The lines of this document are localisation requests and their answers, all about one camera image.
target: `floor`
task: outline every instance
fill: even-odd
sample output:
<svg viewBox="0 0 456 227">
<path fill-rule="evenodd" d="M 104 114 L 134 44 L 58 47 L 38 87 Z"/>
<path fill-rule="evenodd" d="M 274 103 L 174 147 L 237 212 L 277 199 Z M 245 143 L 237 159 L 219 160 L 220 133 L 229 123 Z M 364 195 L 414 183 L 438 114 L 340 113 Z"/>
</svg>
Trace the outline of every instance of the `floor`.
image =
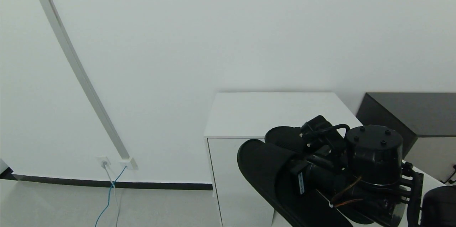
<svg viewBox="0 0 456 227">
<path fill-rule="evenodd" d="M 116 189 L 119 227 L 219 227 L 212 191 Z M 115 227 L 111 205 L 97 227 Z M 1 227 L 91 227 L 106 206 L 108 188 L 0 180 Z M 290 227 L 276 215 L 274 227 Z"/>
</svg>

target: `label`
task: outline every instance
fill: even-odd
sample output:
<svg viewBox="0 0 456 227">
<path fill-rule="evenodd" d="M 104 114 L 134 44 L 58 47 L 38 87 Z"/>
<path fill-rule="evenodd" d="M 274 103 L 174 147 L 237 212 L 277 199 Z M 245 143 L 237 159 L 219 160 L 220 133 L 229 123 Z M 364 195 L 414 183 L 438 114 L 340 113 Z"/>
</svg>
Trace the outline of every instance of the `label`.
<svg viewBox="0 0 456 227">
<path fill-rule="evenodd" d="M 298 174 L 298 180 L 299 180 L 299 192 L 302 195 L 304 193 L 304 180 L 302 178 L 302 172 Z"/>
</svg>

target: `cabinet door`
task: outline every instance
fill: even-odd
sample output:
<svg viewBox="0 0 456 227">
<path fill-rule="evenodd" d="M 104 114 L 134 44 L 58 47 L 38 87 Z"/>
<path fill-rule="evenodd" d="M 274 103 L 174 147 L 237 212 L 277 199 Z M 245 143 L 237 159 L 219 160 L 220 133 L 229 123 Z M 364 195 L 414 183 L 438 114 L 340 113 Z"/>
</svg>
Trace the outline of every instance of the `cabinet door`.
<svg viewBox="0 0 456 227">
<path fill-rule="evenodd" d="M 209 138 L 215 187 L 224 227 L 270 227 L 274 209 L 238 168 L 238 149 L 247 139 Z"/>
</svg>

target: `white cabinet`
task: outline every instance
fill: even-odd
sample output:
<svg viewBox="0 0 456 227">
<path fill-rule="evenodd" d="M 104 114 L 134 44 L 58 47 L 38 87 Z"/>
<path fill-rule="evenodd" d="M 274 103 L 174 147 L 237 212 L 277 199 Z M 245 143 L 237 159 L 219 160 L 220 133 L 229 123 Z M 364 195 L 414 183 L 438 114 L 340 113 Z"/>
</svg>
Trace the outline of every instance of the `white cabinet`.
<svg viewBox="0 0 456 227">
<path fill-rule="evenodd" d="M 215 205 L 223 227 L 270 227 L 274 209 L 242 176 L 238 149 L 251 138 L 277 126 L 301 126 L 323 115 L 333 125 L 360 126 L 334 93 L 218 93 L 212 104 L 204 143 L 207 148 Z"/>
<path fill-rule="evenodd" d="M 236 160 L 246 139 L 209 138 L 217 199 L 224 226 L 270 226 L 274 209 L 242 176 Z"/>
</svg>

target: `white wall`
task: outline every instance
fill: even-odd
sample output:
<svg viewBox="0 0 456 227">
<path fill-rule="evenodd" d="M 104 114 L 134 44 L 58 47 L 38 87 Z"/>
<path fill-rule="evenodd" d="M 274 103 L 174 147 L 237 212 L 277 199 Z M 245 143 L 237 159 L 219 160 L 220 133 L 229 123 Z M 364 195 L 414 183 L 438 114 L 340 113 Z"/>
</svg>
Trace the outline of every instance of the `white wall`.
<svg viewBox="0 0 456 227">
<path fill-rule="evenodd" d="M 210 182 L 201 140 L 218 91 L 334 91 L 353 112 L 365 91 L 456 92 L 456 0 L 54 2 L 93 86 L 138 163 L 140 170 L 125 177 L 132 181 Z M 20 3 L 23 9 L 34 7 L 38 15 L 37 0 L 33 6 Z M 29 17 L 23 9 L 11 6 L 10 15 L 2 13 L 2 21 Z M 2 67 L 2 106 L 15 104 L 13 100 L 21 96 L 4 94 L 3 86 L 14 84 L 3 84 L 7 83 L 3 77 L 20 79 L 22 86 L 46 83 L 47 89 L 74 90 L 67 96 L 69 102 L 52 97 L 62 103 L 60 120 L 90 118 L 93 123 L 76 126 L 78 135 L 84 128 L 93 128 L 83 131 L 85 139 L 100 135 L 100 141 L 71 147 L 71 159 L 81 167 L 73 169 L 74 176 L 80 177 L 94 166 L 92 155 L 106 154 L 116 160 L 118 156 L 106 136 L 101 137 L 101 125 L 93 127 L 98 124 L 93 120 L 96 116 L 86 109 L 89 104 L 78 94 L 82 90 L 76 79 L 70 80 L 70 68 L 63 68 L 61 52 L 47 46 L 51 31 L 41 24 L 33 32 L 46 31 L 46 37 L 29 33 L 30 25 L 36 25 L 31 20 L 2 27 L 2 45 L 7 41 L 14 48 L 21 47 L 11 48 L 8 54 L 2 50 L 2 65 L 13 62 L 6 73 Z M 4 34 L 16 29 L 24 33 L 4 40 Z M 25 67 L 16 61 L 33 60 L 31 52 L 38 50 L 29 45 L 32 37 L 43 54 L 52 54 L 34 71 L 58 71 L 68 80 L 36 84 L 34 72 L 21 71 Z M 9 135 L 2 133 L 2 151 L 11 151 L 6 162 L 23 173 L 68 175 L 63 167 L 57 170 L 46 165 L 43 158 L 61 159 L 66 148 L 50 146 L 54 134 L 36 124 L 48 118 L 32 110 L 50 100 L 46 92 L 35 91 L 43 99 L 33 106 L 30 98 L 22 97 L 21 106 L 29 107 L 27 112 L 15 110 L 9 116 L 2 112 L 2 132 L 3 121 L 11 128 Z M 18 120 L 25 116 L 29 122 Z M 19 127 L 33 128 L 40 136 Z M 22 142 L 46 149 L 34 155 L 35 147 L 18 147 L 17 134 L 24 132 L 19 135 Z M 55 139 L 69 143 L 67 136 L 59 135 Z M 17 159 L 20 155 L 30 159 Z M 98 169 L 86 176 L 104 178 Z"/>
</svg>

